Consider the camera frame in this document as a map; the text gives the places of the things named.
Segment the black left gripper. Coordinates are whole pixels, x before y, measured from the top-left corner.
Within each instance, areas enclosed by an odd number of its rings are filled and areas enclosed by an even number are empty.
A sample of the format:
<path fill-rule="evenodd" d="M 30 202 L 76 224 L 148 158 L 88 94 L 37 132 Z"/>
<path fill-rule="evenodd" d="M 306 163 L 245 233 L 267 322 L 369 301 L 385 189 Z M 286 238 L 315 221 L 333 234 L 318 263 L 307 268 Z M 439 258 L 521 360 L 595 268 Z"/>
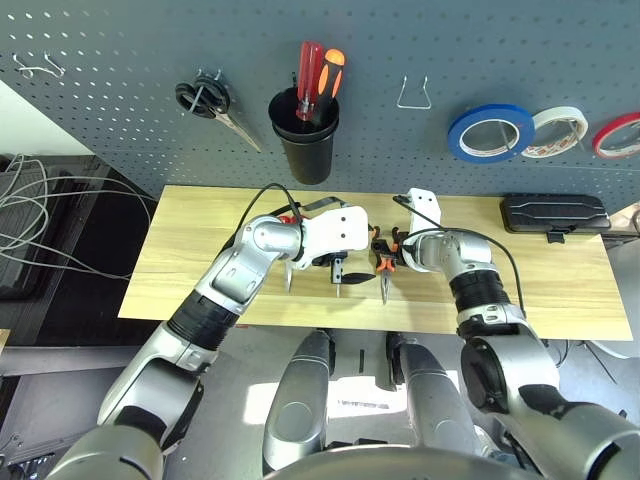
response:
<path fill-rule="evenodd" d="M 300 209 L 310 212 L 333 204 L 337 204 L 340 208 L 350 206 L 349 202 L 346 202 L 336 196 L 327 196 L 308 204 L 301 205 Z M 312 265 L 316 267 L 331 267 L 331 283 L 335 285 L 357 285 L 375 278 L 375 275 L 371 273 L 345 273 L 344 260 L 347 257 L 348 253 L 346 251 L 331 252 L 314 258 L 312 260 Z"/>

